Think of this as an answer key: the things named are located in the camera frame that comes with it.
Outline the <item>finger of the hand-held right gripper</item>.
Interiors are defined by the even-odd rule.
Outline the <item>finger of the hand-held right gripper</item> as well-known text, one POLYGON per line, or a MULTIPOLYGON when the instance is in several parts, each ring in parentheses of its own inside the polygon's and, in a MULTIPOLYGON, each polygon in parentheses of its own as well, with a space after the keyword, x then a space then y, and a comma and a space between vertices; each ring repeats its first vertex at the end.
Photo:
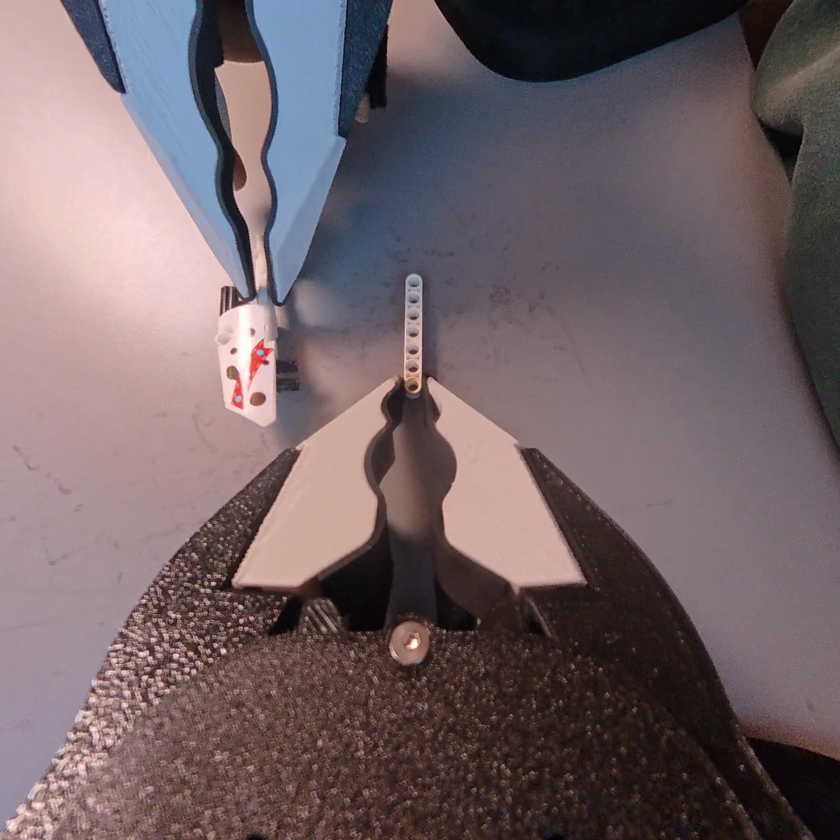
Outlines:
POLYGON ((251 26, 269 73, 262 161, 271 187, 271 295, 286 299, 307 257, 343 153, 339 134, 344 1, 254 1, 251 26))
POLYGON ((212 3, 105 1, 125 108, 242 296, 254 273, 216 96, 212 3))

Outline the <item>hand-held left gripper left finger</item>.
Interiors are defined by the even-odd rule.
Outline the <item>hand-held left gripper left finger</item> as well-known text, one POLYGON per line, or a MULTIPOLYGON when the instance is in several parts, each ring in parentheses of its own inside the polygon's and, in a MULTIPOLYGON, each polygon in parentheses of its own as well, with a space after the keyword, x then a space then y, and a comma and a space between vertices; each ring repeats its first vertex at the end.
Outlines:
POLYGON ((359 557, 385 522, 403 382, 386 380, 306 438, 233 577, 237 589, 294 592, 359 557))

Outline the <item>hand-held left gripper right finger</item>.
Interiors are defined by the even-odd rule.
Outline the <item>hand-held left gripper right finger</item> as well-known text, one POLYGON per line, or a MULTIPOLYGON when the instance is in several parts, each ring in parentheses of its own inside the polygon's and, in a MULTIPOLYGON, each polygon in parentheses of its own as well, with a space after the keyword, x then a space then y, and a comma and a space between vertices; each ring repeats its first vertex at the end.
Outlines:
POLYGON ((584 585, 518 441, 432 377, 427 390, 456 461, 442 505, 447 541, 516 591, 584 585))

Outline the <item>white spotted toy panel assembly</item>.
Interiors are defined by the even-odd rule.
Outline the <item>white spotted toy panel assembly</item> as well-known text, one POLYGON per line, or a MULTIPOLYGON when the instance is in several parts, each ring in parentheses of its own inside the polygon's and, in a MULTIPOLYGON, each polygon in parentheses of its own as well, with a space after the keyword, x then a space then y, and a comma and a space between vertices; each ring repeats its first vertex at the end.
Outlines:
POLYGON ((226 408, 260 426, 277 419, 279 392, 299 388, 288 316, 256 295, 219 318, 217 357, 226 408))

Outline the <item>white and grey toy connector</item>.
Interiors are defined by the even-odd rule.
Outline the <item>white and grey toy connector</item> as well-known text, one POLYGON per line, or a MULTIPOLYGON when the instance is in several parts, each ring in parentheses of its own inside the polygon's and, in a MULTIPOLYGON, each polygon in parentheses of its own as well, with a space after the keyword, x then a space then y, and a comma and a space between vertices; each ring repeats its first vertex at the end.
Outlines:
POLYGON ((272 305, 270 295, 270 271, 266 256, 265 233, 256 228, 250 231, 251 255, 255 281, 256 296, 260 302, 272 305))

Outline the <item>white toy beam with holes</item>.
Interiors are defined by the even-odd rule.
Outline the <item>white toy beam with holes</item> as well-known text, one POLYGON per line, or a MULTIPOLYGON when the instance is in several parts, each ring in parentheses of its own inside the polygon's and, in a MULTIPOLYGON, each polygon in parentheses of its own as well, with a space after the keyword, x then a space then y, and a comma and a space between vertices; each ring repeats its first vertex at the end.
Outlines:
POLYGON ((424 282, 412 273, 405 278, 404 370, 406 395, 420 396, 424 386, 424 282))

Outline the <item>person's right hand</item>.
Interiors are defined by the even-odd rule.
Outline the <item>person's right hand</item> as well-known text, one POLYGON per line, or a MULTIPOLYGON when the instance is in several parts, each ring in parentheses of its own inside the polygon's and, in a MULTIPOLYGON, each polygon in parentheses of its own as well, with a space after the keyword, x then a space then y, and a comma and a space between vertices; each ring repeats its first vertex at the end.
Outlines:
POLYGON ((246 1, 216 1, 217 28, 225 62, 263 61, 252 31, 246 1))

